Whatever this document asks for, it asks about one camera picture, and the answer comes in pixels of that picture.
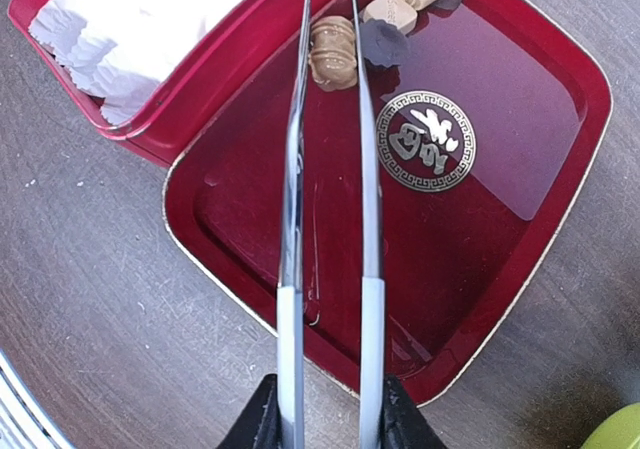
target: silver blade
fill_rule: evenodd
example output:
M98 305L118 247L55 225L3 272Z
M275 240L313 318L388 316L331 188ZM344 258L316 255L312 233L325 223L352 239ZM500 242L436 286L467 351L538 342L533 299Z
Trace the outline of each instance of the silver blade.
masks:
M362 326L360 347L360 449L379 449L384 384L385 285L382 279L382 208L375 117L362 56L358 2L353 3L360 97L362 157Z
M303 114L307 90L311 0L304 1L298 68L285 148L280 275L277 291L278 406L282 449L304 447L302 293Z

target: wood grain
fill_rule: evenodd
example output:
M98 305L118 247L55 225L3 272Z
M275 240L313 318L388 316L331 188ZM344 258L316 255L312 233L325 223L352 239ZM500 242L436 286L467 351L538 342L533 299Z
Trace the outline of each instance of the wood grain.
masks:
M637 0L531 1L600 61L615 109L529 289L423 409L452 449L577 448L640 400ZM79 448L215 446L274 339L170 240L164 171L98 136L6 17L0 35L0 347ZM354 447L356 401L307 376L309 447Z

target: white paper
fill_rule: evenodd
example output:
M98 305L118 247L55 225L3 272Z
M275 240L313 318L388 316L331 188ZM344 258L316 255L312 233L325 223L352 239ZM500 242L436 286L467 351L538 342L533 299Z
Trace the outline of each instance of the white paper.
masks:
M50 0L29 31L119 125L241 1Z

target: silver trim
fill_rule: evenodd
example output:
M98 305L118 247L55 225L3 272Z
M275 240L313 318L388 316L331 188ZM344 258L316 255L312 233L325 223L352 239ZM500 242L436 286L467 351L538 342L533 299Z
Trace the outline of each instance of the silver trim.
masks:
M0 448L73 449L0 351Z
M469 368L469 366L473 363L473 361L475 361L475 359L478 357L478 355L480 354L480 352L482 352L482 350L484 349L484 347L487 345L487 343L491 340L491 338L493 337L493 335L495 334L495 332L498 330L498 328L502 325L502 323L504 322L504 320L509 316L509 314L511 313L511 311L513 310L514 306L517 304L517 302L519 301L520 297L522 297L522 294L524 293L525 289L529 286L529 284L531 283L531 280L533 279L533 277L536 275L536 272L538 272L538 269L540 268L542 262L544 261L545 257L547 256L547 254L549 253L549 250L551 249L551 246L553 246L553 243L556 240L556 237L558 236L558 233L562 230L562 227L564 226L564 223L566 222L567 218L569 217L569 213L571 212L571 210L573 209L573 206L575 205L578 197L580 196L580 192L582 191L582 188L584 186L585 181L587 180L587 177L589 176L589 173L591 172L591 169L593 167L593 163L598 155L598 152L600 151L600 147L602 146L602 141L604 140L604 137L607 133L607 130L609 129L609 123L611 122L611 116L613 114L613 109L614 109L614 99L613 99L613 93L611 90L611 83L609 82L609 78L606 74L606 72L604 71L604 69L602 68L602 66L600 65L600 63L595 59L595 57L593 57L593 55L591 54L591 52L589 52L579 41L577 41L571 34L569 34L566 30L564 30L557 22L555 22L551 17L549 17L544 11L542 11L538 6L536 6L535 4L533 4L530 0L523 0L525 1L527 4L529 4L532 8L536 9L538 11L538 13L544 17L547 21L549 21L551 24L553 24L558 30L560 30L560 32L562 32L565 36L567 36L567 38L569 40L571 40L576 46L578 46L592 61L593 63L596 65L596 67L598 67L598 69L600 69L600 72L602 73L603 77L605 78L606 82L607 82L607 87L609 88L609 93L611 94L611 108L609 110L609 116L607 117L607 120L605 122L605 126L604 129L602 131L602 135L600 136L600 139L598 141L598 144L596 145L596 148L593 152L593 156L591 157L591 161L589 162L589 165L587 166L587 170L585 171L585 174L582 178L582 180L580 181L580 185L578 186L578 189L576 190L576 193L574 194L573 198L571 199L571 202L569 203L569 206L567 207L567 210L564 214L564 216L562 217L560 223L558 224L558 228L556 229L556 231L554 232L553 236L551 237L551 239L549 240L549 243L547 244L547 247L544 249L544 251L542 252L540 259L538 259L538 262L536 263L536 265L534 266L534 268L531 271L531 274L529 275L529 277L527 278L527 280L524 282L524 284L522 285L522 287L520 288L520 290L518 291L518 294L516 294L516 296L514 297L513 301L511 302L511 304L509 305L509 307L507 307L507 309L504 312L504 315L502 316L502 318L500 318L500 320L498 320L498 322L496 323L496 325L493 327L493 329L491 330L491 332L487 335L487 337L485 338L485 340L482 342L482 344L480 344L480 346L478 347L478 350L469 358L469 361L467 361L467 363L462 367L462 369L460 370L460 372L458 372L458 374L456 375L456 377L454 377L454 379L437 395L435 395L433 398L429 399L426 402L423 402L422 404L419 404L418 407L424 407L427 404L432 403L433 401L435 401L436 399L442 397L442 395L444 395L450 388L451 386L453 386L453 384L455 384L458 379L460 379L460 377L462 376L462 374L465 373L465 371ZM191 150L191 148L193 147L193 145L198 141L198 139L201 137L202 133L200 133L196 138L194 138L193 142L187 146L185 148L185 150L178 156L178 158L176 158L176 160L174 161L174 163L171 165L171 167L169 168L168 172L167 172L167 177L165 179L164 182L164 186L163 186L163 190L162 190L162 195L163 195L163 200L166 198L166 193L167 193L167 187L169 184L169 180L171 179L171 175L174 171L174 169L180 164L180 162L182 161L182 159L184 159L184 157L186 156L186 154L189 152L189 150ZM195 258L178 240L178 238L175 236L175 234L173 233L173 230L171 229L171 227L169 226L169 223L167 221L167 216L166 216L166 204L163 204L162 207L162 214L163 214L163 219L164 219L164 223L165 223L165 227L170 235L170 237L174 240L174 242L176 243L176 245L185 253L185 255L191 259L191 261L200 268L200 270L202 272L204 272L209 279L211 279L220 289L222 289L222 291L227 294L227 296L229 296L233 301L235 301L240 307L242 307L242 309L244 309L250 316L252 316L260 325L262 325L267 331L269 331L271 334L273 334L274 336L277 337L277 334L275 332L275 330L269 326L269 324L267 324L258 314L256 314L249 306L247 306L238 296L236 296L233 291L231 291L231 289L229 289L227 286L225 286L224 284L222 284L222 282L213 274L211 273L211 271L209 271L200 261L197 260L197 258ZM323 373L325 376L327 376L330 380L332 380L333 382L335 382L339 387L341 387L342 389L344 389L346 392L348 392L349 394L351 394L352 396L354 396L355 398L358 398L358 394L351 390L349 387L347 387L346 385L344 385L342 382L338 381L335 377L333 377L331 374L327 373L326 371L324 371L323 369L321 369L320 367L318 367L313 361L311 361L309 358L307 358L305 356L305 359L307 360L307 362L309 362L310 364L312 364L316 369L318 369L321 373Z

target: gray wooden surface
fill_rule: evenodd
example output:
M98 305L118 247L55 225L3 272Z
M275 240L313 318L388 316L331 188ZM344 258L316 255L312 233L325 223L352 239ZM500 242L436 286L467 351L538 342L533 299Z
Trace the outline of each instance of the gray wooden surface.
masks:
M532 1L602 63L615 109L529 289L423 410L452 449L577 448L640 400L638 0ZM0 40L0 347L80 448L215 446L274 339L169 239L164 171L97 135L6 17ZM356 401L307 381L310 447L354 447Z

